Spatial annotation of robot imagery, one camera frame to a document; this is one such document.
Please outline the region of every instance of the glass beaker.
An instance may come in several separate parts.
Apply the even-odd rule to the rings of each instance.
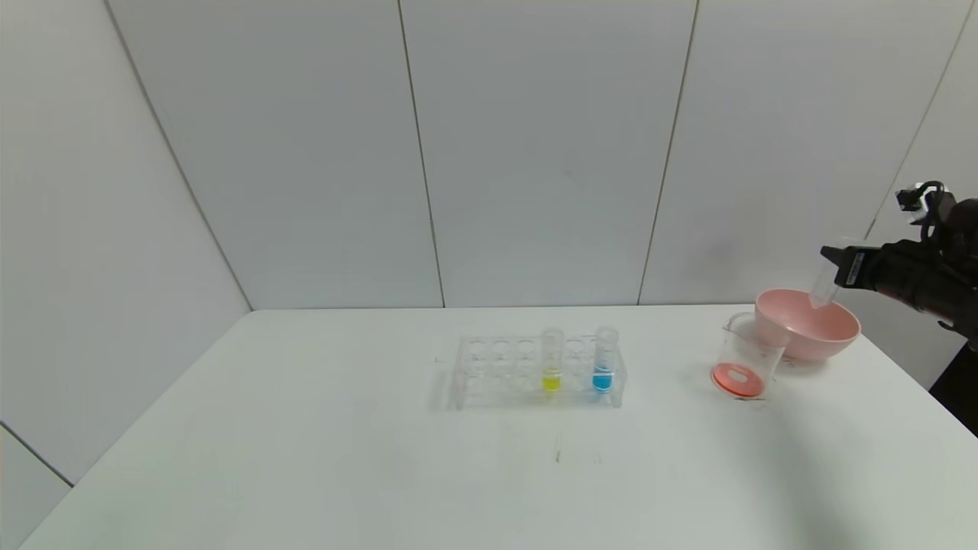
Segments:
[[[723,328],[724,346],[710,378],[735,397],[760,397],[781,361],[790,333],[774,323],[758,330],[753,313],[738,313]]]

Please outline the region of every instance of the empty test tube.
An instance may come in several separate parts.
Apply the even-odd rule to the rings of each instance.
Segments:
[[[618,357],[618,331],[601,327],[595,334],[595,375],[592,379],[599,393],[611,391],[615,359]]]
[[[563,356],[563,331],[547,329],[541,336],[543,386],[547,393],[560,390],[560,361]]]

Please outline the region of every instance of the tabletop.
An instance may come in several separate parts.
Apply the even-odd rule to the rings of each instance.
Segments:
[[[870,341],[709,378],[746,305],[259,311],[22,550],[972,550],[978,440]],[[459,337],[618,329],[619,409],[448,406]]]

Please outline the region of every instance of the blue liquid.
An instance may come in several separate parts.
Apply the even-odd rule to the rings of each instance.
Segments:
[[[604,365],[598,365],[595,367],[595,375],[592,377],[592,384],[598,393],[608,393],[611,391],[611,381],[614,376],[611,369]]]

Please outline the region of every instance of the wall seam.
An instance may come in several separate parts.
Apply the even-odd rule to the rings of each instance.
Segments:
[[[662,206],[662,193],[666,188],[666,173],[669,170],[669,159],[672,157],[673,140],[676,137],[676,124],[679,121],[679,109],[683,104],[683,90],[686,87],[686,75],[689,69],[689,54],[692,52],[692,39],[696,33],[696,19],[699,17],[699,0],[692,9],[692,24],[689,26],[689,43],[686,46],[686,59],[683,61],[683,76],[679,82],[679,93],[676,95],[676,110],[673,113],[673,125],[669,131],[669,145],[666,146],[666,161],[662,165],[662,178],[659,181],[659,196],[655,201],[655,213],[652,215],[652,227],[648,232],[648,247],[645,249],[645,265],[642,267],[642,279],[639,280],[639,296],[635,305],[642,304],[642,291],[645,289],[645,274],[648,271],[648,260],[652,257],[652,237],[655,235],[655,223],[659,219],[659,208]]]
[[[427,167],[424,164],[424,147],[422,145],[422,124],[418,118],[418,100],[415,99],[415,81],[411,76],[411,56],[408,54],[408,33],[404,29],[404,11],[401,9],[401,0],[397,0],[397,17],[401,23],[401,41],[404,44],[404,64],[408,69],[408,87],[411,88],[411,107],[415,115],[415,131],[418,133],[418,154],[422,160],[422,178],[424,180],[424,198],[428,205],[428,222],[431,225],[431,245],[434,247],[434,268],[438,274],[438,291],[441,293],[441,306],[445,304],[445,285],[441,280],[441,261],[438,259],[438,241],[434,232],[434,212],[431,210],[431,192],[427,184]]]
[[[869,239],[869,233],[872,232],[872,228],[876,225],[876,219],[879,218],[879,213],[883,211],[883,207],[886,206],[887,200],[890,197],[890,192],[893,191],[894,186],[897,185],[897,179],[900,177],[900,172],[904,169],[904,164],[907,162],[907,158],[909,158],[911,155],[913,144],[916,143],[916,138],[920,134],[920,128],[923,127],[923,122],[927,119],[927,114],[930,113],[931,106],[934,105],[934,99],[937,98],[937,92],[941,89],[941,84],[944,82],[944,76],[948,73],[948,67],[951,66],[951,60],[955,57],[957,45],[960,43],[961,36],[964,34],[964,28],[968,25],[968,20],[971,19],[971,12],[974,10],[975,1],[976,0],[971,0],[971,4],[968,5],[968,11],[964,13],[964,21],[961,22],[961,28],[957,31],[955,45],[951,47],[951,54],[948,56],[948,60],[944,63],[944,68],[941,70],[941,76],[937,79],[937,85],[934,86],[934,93],[930,95],[930,100],[927,102],[927,107],[923,110],[923,116],[920,117],[920,122],[917,124],[916,130],[913,132],[913,137],[911,138],[910,144],[907,145],[907,150],[904,152],[904,157],[900,160],[896,173],[893,174],[893,181],[890,182],[890,187],[886,189],[886,193],[883,195],[883,200],[876,208],[876,214],[873,215],[872,221],[869,223],[869,227],[867,228],[866,233],[863,235],[864,241]]]
[[[139,74],[139,69],[136,68],[136,60],[133,58],[129,45],[126,44],[125,37],[122,35],[122,27],[119,26],[118,20],[115,18],[115,12],[112,10],[109,0],[103,0],[103,4],[106,6],[106,11],[109,13],[109,19],[112,23],[112,27],[115,29],[115,35],[119,39],[119,44],[122,45],[122,51],[125,52],[126,60],[129,62],[129,68],[132,69],[132,73],[136,77],[136,83],[139,85],[139,91],[143,94],[143,101],[146,102],[146,107],[150,110],[150,114],[153,116],[153,120],[156,123],[156,129],[159,130],[159,135],[163,137],[163,143],[166,144],[166,150],[170,153],[170,158],[173,159],[173,163],[176,165],[177,171],[180,173],[180,178],[183,180],[184,186],[187,188],[187,192],[190,193],[190,198],[194,202],[194,207],[197,209],[200,219],[203,220],[203,225],[207,228],[210,238],[214,241],[214,246],[217,247],[217,251],[221,254],[221,259],[224,260],[224,265],[227,266],[228,272],[231,273],[231,278],[234,280],[235,285],[238,286],[238,292],[241,293],[242,298],[244,298],[244,304],[247,305],[249,311],[254,311],[254,307],[251,305],[251,300],[248,298],[247,294],[245,294],[245,289],[242,287],[242,283],[238,279],[238,274],[235,273],[234,268],[231,267],[231,262],[228,261],[228,255],[224,253],[224,249],[221,247],[220,241],[217,240],[217,235],[214,234],[214,229],[210,226],[210,221],[207,220],[207,216],[204,215],[203,208],[200,207],[200,201],[198,201],[197,195],[194,193],[194,188],[191,187],[190,180],[187,178],[187,172],[184,171],[183,165],[180,163],[180,160],[177,159],[177,154],[173,150],[173,144],[170,143],[170,138],[168,135],[166,135],[166,130],[163,129],[163,124],[160,120],[159,113],[156,112],[156,109],[153,106],[153,101],[150,100],[150,94],[146,90],[146,84],[143,83],[143,77]]]

